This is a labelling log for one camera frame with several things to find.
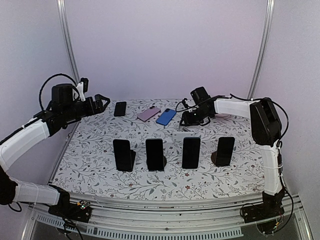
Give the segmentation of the small black phone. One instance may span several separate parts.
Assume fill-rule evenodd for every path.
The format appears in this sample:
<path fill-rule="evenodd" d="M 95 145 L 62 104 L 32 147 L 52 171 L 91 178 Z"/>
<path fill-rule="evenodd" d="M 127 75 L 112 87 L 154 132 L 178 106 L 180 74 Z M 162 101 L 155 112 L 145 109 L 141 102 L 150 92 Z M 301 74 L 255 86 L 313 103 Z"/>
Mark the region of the small black phone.
<path fill-rule="evenodd" d="M 126 101 L 120 101 L 115 104 L 114 113 L 113 115 L 115 117 L 123 117 L 126 114 L 126 107 L 127 102 Z"/>

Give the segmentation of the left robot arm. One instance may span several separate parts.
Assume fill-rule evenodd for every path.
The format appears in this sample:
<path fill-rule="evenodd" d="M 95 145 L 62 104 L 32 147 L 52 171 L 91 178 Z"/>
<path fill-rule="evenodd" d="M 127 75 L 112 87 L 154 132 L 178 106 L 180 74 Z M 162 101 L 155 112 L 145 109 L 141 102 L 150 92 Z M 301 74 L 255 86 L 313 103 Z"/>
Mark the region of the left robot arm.
<path fill-rule="evenodd" d="M 46 108 L 0 142 L 0 203 L 35 203 L 54 206 L 63 216 L 74 213 L 74 205 L 65 199 L 64 190 L 15 179 L 8 170 L 25 153 L 40 142 L 52 137 L 68 125 L 103 113 L 111 100 L 101 94 L 85 96 L 83 83 L 62 83 L 52 87 L 51 100 Z"/>

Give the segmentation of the black phone blue edge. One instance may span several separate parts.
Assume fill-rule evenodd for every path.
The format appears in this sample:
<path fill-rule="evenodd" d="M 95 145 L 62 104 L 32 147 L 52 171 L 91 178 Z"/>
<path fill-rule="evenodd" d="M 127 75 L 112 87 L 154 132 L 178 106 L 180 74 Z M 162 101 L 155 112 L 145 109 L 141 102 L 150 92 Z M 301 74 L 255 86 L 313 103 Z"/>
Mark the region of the black phone blue edge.
<path fill-rule="evenodd" d="M 201 139 L 199 137 L 185 137 L 182 148 L 182 168 L 197 169 L 199 166 Z"/>

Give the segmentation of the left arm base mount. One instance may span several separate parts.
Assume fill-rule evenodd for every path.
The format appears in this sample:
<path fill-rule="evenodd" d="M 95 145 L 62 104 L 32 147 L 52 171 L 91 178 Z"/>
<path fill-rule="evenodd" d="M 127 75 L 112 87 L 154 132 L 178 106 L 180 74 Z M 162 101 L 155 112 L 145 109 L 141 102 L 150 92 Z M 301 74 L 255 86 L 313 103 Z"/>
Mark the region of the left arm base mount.
<path fill-rule="evenodd" d="M 48 213 L 67 220 L 88 223 L 92 213 L 91 203 L 84 200 L 71 203 L 70 194 L 67 191 L 60 191 L 59 193 L 57 204 L 51 205 Z"/>

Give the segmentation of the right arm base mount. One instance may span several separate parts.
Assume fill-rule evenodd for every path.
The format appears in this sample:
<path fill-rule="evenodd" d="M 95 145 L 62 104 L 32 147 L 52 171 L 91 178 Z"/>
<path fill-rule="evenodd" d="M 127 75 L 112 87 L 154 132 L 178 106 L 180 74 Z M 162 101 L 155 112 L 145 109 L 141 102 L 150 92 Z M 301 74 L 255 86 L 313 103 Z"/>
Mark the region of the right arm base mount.
<path fill-rule="evenodd" d="M 241 207 L 239 214 L 245 223 L 257 222 L 280 216 L 285 213 L 282 199 L 282 196 L 268 195 L 263 192 L 262 203 L 246 203 Z"/>

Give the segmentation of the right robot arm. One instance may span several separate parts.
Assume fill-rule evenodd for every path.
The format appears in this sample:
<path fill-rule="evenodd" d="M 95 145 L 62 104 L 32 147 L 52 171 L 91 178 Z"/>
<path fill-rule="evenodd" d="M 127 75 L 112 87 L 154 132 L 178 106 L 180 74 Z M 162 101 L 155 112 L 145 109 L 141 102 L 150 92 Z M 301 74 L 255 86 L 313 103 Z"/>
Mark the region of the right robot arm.
<path fill-rule="evenodd" d="M 234 95 L 216 95 L 211 97 L 204 87 L 198 87 L 191 93 L 193 106 L 183 104 L 179 125 L 182 127 L 203 126 L 204 120 L 211 120 L 216 115 L 233 115 L 250 120 L 251 136 L 259 146 L 263 169 L 263 203 L 258 213 L 262 218 L 269 218 L 278 210 L 285 188 L 282 183 L 283 162 L 281 156 L 282 123 L 275 108 L 275 102 L 269 97 L 243 99 Z"/>

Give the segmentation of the black folding phone stand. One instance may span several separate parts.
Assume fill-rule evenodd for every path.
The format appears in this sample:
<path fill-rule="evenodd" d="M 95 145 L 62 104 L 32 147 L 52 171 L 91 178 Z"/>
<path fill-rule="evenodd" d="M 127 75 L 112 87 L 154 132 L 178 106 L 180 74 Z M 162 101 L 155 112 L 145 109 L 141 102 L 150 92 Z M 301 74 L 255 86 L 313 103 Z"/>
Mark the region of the black folding phone stand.
<path fill-rule="evenodd" d="M 132 172 L 133 169 L 134 169 L 135 159 L 136 159 L 136 152 L 131 149 L 131 150 L 130 150 L 130 163 L 131 163 L 130 171 L 131 171 L 131 172 Z"/>

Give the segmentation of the dark grey phone stand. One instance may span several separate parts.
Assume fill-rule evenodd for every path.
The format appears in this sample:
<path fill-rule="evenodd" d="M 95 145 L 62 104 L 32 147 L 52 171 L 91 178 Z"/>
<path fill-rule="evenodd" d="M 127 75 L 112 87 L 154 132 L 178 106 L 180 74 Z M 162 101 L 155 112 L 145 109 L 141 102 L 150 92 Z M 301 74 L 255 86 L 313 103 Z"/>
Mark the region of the dark grey phone stand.
<path fill-rule="evenodd" d="M 167 165 L 167 158 L 163 155 L 163 156 L 162 156 L 161 171 L 164 171 L 164 170 L 165 170 L 166 165 Z"/>

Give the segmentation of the black phone teal edge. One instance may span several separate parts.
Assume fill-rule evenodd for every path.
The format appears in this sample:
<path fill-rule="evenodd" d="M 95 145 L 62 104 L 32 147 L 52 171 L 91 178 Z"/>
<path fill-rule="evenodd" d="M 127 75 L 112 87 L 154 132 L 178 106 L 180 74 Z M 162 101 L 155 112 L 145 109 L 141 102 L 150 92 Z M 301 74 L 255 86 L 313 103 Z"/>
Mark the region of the black phone teal edge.
<path fill-rule="evenodd" d="M 163 140 L 160 138 L 147 139 L 146 164 L 149 171 L 164 170 Z"/>

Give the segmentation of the white grey folding stand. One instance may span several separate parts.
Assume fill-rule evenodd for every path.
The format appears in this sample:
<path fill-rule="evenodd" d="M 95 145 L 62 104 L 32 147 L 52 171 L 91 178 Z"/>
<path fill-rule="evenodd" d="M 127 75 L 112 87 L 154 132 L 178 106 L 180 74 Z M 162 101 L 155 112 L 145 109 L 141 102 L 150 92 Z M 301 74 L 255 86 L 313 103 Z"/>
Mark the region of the white grey folding stand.
<path fill-rule="evenodd" d="M 181 167 L 183 170 L 185 170 L 185 171 L 193 171 L 193 170 L 197 170 L 198 169 L 198 167 L 196 166 L 196 167 L 190 167 L 190 166 L 182 166 Z"/>

